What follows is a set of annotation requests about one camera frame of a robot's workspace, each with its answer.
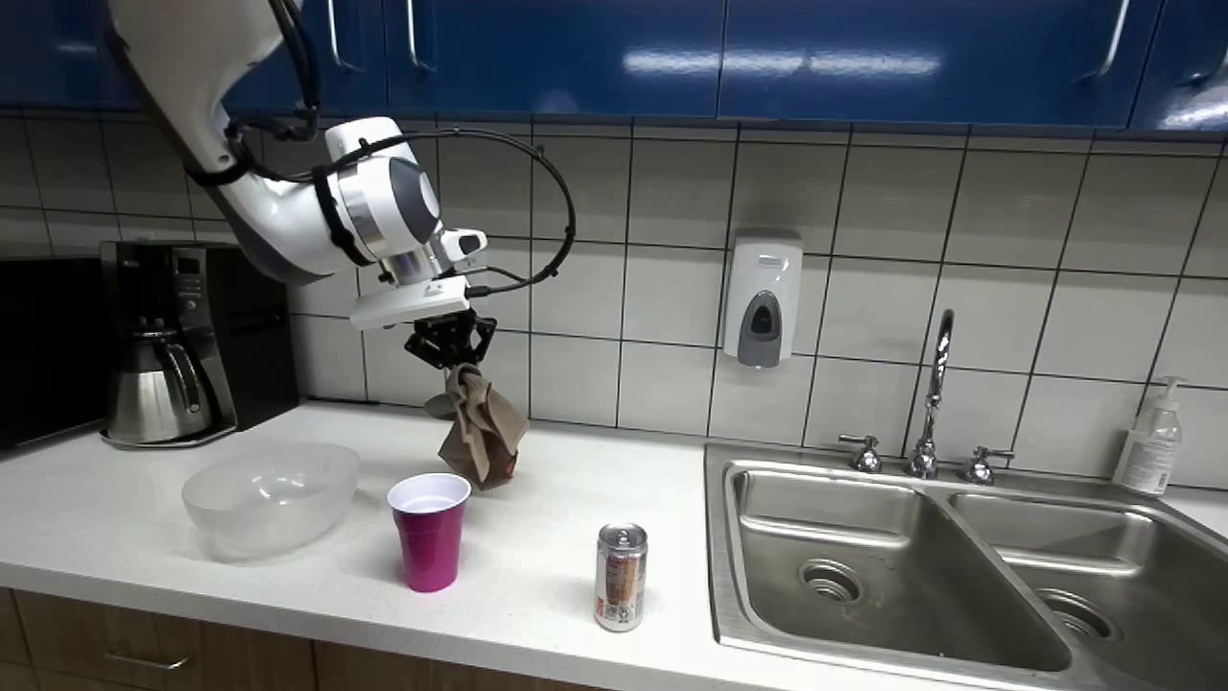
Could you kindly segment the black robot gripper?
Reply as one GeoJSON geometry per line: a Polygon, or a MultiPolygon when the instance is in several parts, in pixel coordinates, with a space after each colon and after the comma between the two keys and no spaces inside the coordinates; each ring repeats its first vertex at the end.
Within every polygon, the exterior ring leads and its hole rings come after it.
{"type": "Polygon", "coordinates": [[[417,319],[405,350],[425,360],[431,369],[479,364],[488,355],[494,328],[501,323],[477,310],[417,319]]]}

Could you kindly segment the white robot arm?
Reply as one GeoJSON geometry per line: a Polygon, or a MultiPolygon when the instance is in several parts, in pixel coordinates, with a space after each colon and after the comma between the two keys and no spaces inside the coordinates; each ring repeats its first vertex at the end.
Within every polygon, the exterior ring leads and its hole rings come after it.
{"type": "Polygon", "coordinates": [[[488,235],[440,217],[434,181],[392,115],[320,131],[320,60],[300,0],[105,8],[114,60],[265,277],[316,284],[378,266],[383,291],[352,303],[357,328],[431,333],[477,319],[469,266],[488,235]],[[228,95],[275,49],[300,78],[300,126],[234,120],[228,95]]]}

